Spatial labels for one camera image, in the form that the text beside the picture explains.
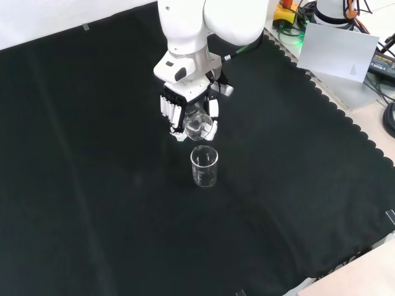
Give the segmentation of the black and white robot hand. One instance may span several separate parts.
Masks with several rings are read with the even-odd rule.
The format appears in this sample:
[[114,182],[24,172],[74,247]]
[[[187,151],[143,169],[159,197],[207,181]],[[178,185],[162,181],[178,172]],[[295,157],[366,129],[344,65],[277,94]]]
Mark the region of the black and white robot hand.
[[218,130],[219,104],[207,78],[164,84],[160,111],[177,141],[212,141]]

